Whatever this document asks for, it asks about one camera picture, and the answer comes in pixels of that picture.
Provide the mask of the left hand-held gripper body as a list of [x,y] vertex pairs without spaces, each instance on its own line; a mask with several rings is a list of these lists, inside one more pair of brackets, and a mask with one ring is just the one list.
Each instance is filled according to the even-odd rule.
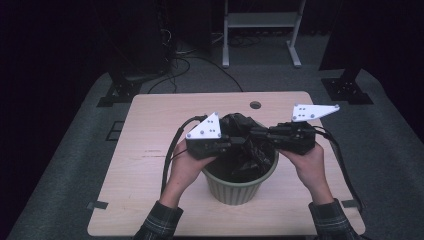
[[185,140],[188,152],[196,159],[218,156],[231,146],[229,137],[221,132],[217,112],[213,112],[190,130]]

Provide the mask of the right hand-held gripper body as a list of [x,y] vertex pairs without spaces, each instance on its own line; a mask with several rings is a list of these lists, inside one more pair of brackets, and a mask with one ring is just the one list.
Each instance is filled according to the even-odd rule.
[[295,104],[290,122],[269,127],[268,139],[276,149],[305,155],[315,146],[318,131],[310,124],[340,110],[339,105]]

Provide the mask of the black plastic garbage bag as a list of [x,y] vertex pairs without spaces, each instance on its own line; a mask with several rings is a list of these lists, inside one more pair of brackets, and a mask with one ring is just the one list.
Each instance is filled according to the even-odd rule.
[[250,129],[262,124],[240,113],[225,115],[220,124],[224,134],[243,137],[246,141],[240,149],[229,149],[221,154],[206,169],[213,176],[232,183],[250,182],[264,176],[274,164],[276,150],[266,140],[251,135]]

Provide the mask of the green ribbed trash bin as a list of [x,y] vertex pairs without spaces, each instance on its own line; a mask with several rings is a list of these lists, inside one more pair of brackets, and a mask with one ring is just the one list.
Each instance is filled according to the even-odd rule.
[[211,194],[221,203],[227,205],[241,205],[249,202],[259,190],[261,184],[267,180],[277,167],[279,154],[276,151],[276,158],[271,169],[257,180],[245,183],[232,183],[221,180],[213,176],[206,166],[203,174],[206,177]]

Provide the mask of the person's left hand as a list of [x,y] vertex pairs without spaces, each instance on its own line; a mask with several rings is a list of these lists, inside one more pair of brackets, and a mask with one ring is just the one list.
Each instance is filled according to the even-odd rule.
[[197,179],[202,169],[215,160],[215,157],[195,159],[187,149],[186,141],[177,144],[176,157],[172,160],[170,178],[162,196],[177,199]]

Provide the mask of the person's right hand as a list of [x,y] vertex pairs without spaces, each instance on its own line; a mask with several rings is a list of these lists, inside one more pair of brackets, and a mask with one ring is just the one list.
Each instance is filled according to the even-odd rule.
[[304,155],[287,150],[280,150],[280,153],[295,166],[300,181],[312,196],[318,196],[329,189],[325,177],[324,150],[318,143]]

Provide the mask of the dark equipment cabinet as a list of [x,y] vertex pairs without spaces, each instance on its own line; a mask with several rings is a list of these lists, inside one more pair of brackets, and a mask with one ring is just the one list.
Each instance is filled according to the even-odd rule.
[[118,19],[113,35],[134,70],[162,74],[169,68],[156,0],[111,0]]

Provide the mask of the black stand base plate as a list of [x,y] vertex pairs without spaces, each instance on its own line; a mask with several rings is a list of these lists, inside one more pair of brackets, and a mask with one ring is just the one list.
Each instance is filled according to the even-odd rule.
[[115,103],[131,103],[142,86],[138,80],[128,80],[121,72],[110,72],[112,83],[105,96],[97,103],[98,107],[112,107]]
[[332,101],[346,101],[351,105],[372,105],[373,101],[356,83],[359,67],[346,68],[338,78],[321,80]]

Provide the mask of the white metal stand frame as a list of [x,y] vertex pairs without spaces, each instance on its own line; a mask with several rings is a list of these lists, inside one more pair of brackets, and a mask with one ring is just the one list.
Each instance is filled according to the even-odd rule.
[[231,13],[229,0],[224,0],[222,66],[230,66],[229,30],[241,28],[291,28],[291,39],[286,42],[288,52],[295,68],[301,68],[302,63],[297,54],[295,44],[299,33],[304,8],[307,0],[299,0],[296,12],[271,13]]

